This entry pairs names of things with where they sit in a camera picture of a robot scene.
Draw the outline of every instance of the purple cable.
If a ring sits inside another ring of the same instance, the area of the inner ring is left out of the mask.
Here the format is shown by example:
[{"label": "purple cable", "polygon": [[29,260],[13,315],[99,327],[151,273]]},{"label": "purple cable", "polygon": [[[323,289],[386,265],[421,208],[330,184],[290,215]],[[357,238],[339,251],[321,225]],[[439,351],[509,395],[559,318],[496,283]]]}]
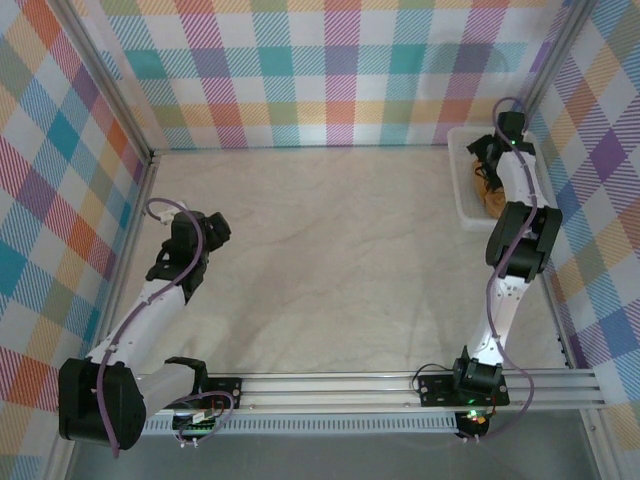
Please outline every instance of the purple cable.
[{"label": "purple cable", "polygon": [[227,423],[229,421],[229,417],[231,416],[231,414],[233,413],[233,409],[234,409],[234,404],[235,404],[235,399],[231,396],[231,394],[227,393],[227,392],[223,392],[223,391],[216,391],[216,392],[204,392],[204,393],[198,393],[196,395],[189,395],[187,397],[182,397],[179,398],[178,400],[176,400],[174,403],[177,402],[189,402],[191,400],[199,400],[201,398],[206,398],[206,397],[213,397],[213,396],[222,396],[222,397],[226,397],[227,399],[229,399],[230,402],[230,407],[227,410],[227,413],[225,414],[225,416],[223,418],[221,418],[220,420],[216,420],[216,424],[213,427],[213,429],[207,433],[204,437],[202,437],[200,440],[194,440],[192,442],[187,442],[184,438],[182,438],[182,432],[184,432],[185,426],[180,427],[180,429],[178,430],[178,440],[180,440],[181,443],[192,443],[193,445],[197,446],[200,443],[204,443],[207,440],[209,440],[211,437],[213,437],[213,435],[220,430],[222,427],[224,427],[225,423]]},{"label": "purple cable", "polygon": [[[493,107],[493,124],[496,128],[496,132],[498,133],[498,136],[502,140],[504,140],[507,144],[510,144],[511,142],[509,138],[504,134],[504,132],[500,129],[500,126],[498,125],[498,107],[503,102],[506,102],[509,100],[515,102],[522,108],[525,114],[525,118],[527,119],[525,130],[529,124],[529,116],[527,115],[526,108],[519,99],[517,99],[516,97],[504,97],[498,100]],[[533,395],[535,392],[533,377],[529,374],[529,372],[523,370],[522,368],[518,367],[515,363],[513,363],[513,361],[507,355],[507,352],[505,352],[504,348],[500,344],[500,337],[498,335],[498,331],[496,330],[496,326],[493,323],[493,315],[491,313],[491,289],[493,287],[493,283],[496,281],[496,279],[502,273],[502,271],[506,268],[507,263],[509,262],[509,259],[513,255],[513,252],[515,251],[515,249],[517,248],[518,243],[520,243],[520,240],[524,238],[524,236],[527,233],[527,230],[529,230],[529,228],[531,227],[531,224],[533,223],[533,220],[535,219],[536,213],[538,211],[538,198],[536,197],[536,194],[535,194],[536,189],[533,183],[533,177],[531,175],[531,171],[529,170],[529,166],[527,165],[526,160],[522,156],[522,153],[520,152],[520,150],[518,150],[518,148],[515,145],[511,145],[511,149],[513,150],[513,153],[516,154],[516,157],[518,157],[518,160],[522,165],[522,169],[524,170],[525,176],[527,177],[527,184],[529,186],[529,194],[531,197],[531,213],[529,213],[529,216],[527,217],[526,221],[522,224],[522,227],[520,227],[520,230],[518,230],[518,234],[515,236],[515,238],[511,242],[511,245],[509,245],[509,248],[507,248],[507,251],[502,256],[502,260],[500,260],[500,263],[498,263],[498,266],[495,268],[495,270],[493,271],[493,274],[489,278],[489,281],[487,282],[487,288],[485,290],[485,296],[486,296],[487,319],[489,320],[489,328],[491,328],[491,334],[493,336],[493,339],[496,342],[496,346],[498,347],[498,352],[500,352],[500,355],[502,355],[502,358],[504,358],[504,360],[508,364],[510,364],[511,367],[517,370],[518,373],[520,373],[520,375],[522,375],[524,378],[526,378],[529,381],[529,397],[527,398],[527,401],[522,407],[522,410],[520,410],[514,418],[512,418],[508,423],[504,424],[501,428],[499,428],[495,432],[490,432],[487,435],[485,435],[484,436],[485,439],[498,436],[501,433],[504,433],[505,431],[513,427],[513,425],[515,425],[524,416],[524,414],[527,413],[527,410],[531,406],[531,402],[533,402]]]},{"label": "purple cable", "polygon": [[135,320],[138,314],[145,307],[147,307],[156,298],[160,297],[165,292],[167,292],[167,290],[176,286],[184,277],[189,275],[189,272],[191,272],[191,270],[193,270],[195,266],[198,264],[198,260],[200,259],[200,255],[202,254],[202,249],[204,248],[204,238],[202,236],[202,231],[200,230],[198,221],[195,219],[195,217],[191,214],[189,210],[187,210],[185,207],[183,207],[179,203],[174,202],[173,200],[169,200],[167,198],[150,198],[149,200],[147,200],[147,203],[145,204],[145,209],[149,214],[149,216],[155,220],[160,220],[160,217],[158,217],[155,213],[153,213],[149,208],[149,205],[151,205],[152,203],[165,203],[167,205],[171,205],[172,207],[177,208],[182,213],[184,213],[187,216],[187,218],[191,220],[191,223],[193,223],[196,229],[196,235],[198,236],[198,247],[196,248],[196,253],[193,256],[193,260],[191,260],[191,263],[187,266],[187,268],[184,269],[184,271],[180,275],[178,275],[169,284],[162,287],[156,293],[154,293],[153,295],[150,295],[146,301],[139,303],[136,306],[136,308],[134,308],[131,311],[131,313],[127,316],[124,322],[122,322],[122,325],[120,326],[120,328],[113,335],[113,339],[111,340],[111,343],[109,343],[109,346],[107,347],[107,350],[104,353],[104,357],[102,357],[102,361],[100,362],[100,367],[98,368],[98,378],[96,379],[96,396],[98,398],[98,410],[100,410],[100,417],[102,418],[102,423],[104,424],[104,428],[107,431],[107,437],[109,437],[109,443],[111,444],[111,452],[113,453],[113,458],[118,458],[118,455],[120,452],[120,445],[118,444],[118,439],[116,438],[116,432],[113,429],[113,424],[111,423],[111,419],[109,418],[109,413],[107,412],[107,404],[104,399],[104,374],[107,369],[107,363],[109,362],[109,358],[111,358],[111,354],[115,351],[115,348],[113,347],[116,347],[118,345],[120,337],[122,337],[125,330],[129,328],[129,325],[131,325],[131,322]]}]

